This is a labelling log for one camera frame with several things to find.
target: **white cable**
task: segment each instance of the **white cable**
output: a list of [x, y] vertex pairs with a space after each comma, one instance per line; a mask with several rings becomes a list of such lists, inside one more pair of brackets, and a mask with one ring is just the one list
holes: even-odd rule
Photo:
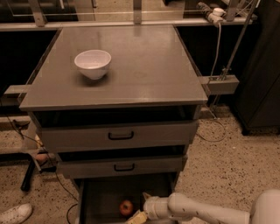
[[216, 57], [215, 57], [215, 61], [213, 63], [212, 71], [210, 73], [209, 81], [211, 80], [211, 77], [213, 76], [213, 72], [216, 67], [217, 59], [219, 57], [219, 49], [220, 49], [220, 42], [221, 42], [221, 23], [218, 23], [218, 28], [219, 28], [219, 34], [218, 34], [218, 42], [217, 42], [217, 48], [216, 48]]

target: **yellow object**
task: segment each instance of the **yellow object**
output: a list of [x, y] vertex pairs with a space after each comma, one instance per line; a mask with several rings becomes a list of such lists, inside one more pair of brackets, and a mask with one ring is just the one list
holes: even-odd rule
[[147, 219], [148, 218], [145, 212], [140, 212], [140, 210], [138, 210], [130, 219], [125, 222], [125, 224], [142, 224], [145, 223]]

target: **drawer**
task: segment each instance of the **drawer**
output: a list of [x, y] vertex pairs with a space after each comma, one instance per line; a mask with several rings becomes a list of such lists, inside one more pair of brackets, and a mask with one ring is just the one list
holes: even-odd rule
[[130, 157], [59, 162], [59, 172], [67, 179], [128, 176], [147, 173], [181, 172], [182, 156]]
[[197, 128], [196, 121], [51, 128], [42, 129], [41, 139], [52, 152], [179, 145], [190, 144]]
[[[146, 174], [127, 177], [82, 180], [77, 224], [117, 224], [126, 219], [119, 213], [123, 200], [130, 200], [134, 210], [143, 211], [143, 192], [159, 197], [172, 193], [171, 174]], [[175, 224], [173, 220], [147, 221], [147, 224]]]

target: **gray tabletop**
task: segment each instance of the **gray tabletop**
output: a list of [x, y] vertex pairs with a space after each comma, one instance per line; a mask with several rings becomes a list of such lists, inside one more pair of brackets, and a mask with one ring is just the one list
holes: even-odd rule
[[[100, 80], [74, 58], [90, 49], [112, 56]], [[202, 104], [207, 100], [172, 25], [63, 28], [30, 86], [23, 111]]]

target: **desk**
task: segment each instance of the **desk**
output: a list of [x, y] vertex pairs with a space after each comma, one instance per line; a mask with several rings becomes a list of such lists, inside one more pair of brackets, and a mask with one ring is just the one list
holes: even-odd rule
[[[89, 49], [112, 56], [101, 80], [74, 65]], [[138, 209], [142, 190], [173, 190], [206, 101], [172, 25], [72, 27], [60, 32], [20, 108], [80, 191], [80, 223], [119, 223], [123, 198]]]

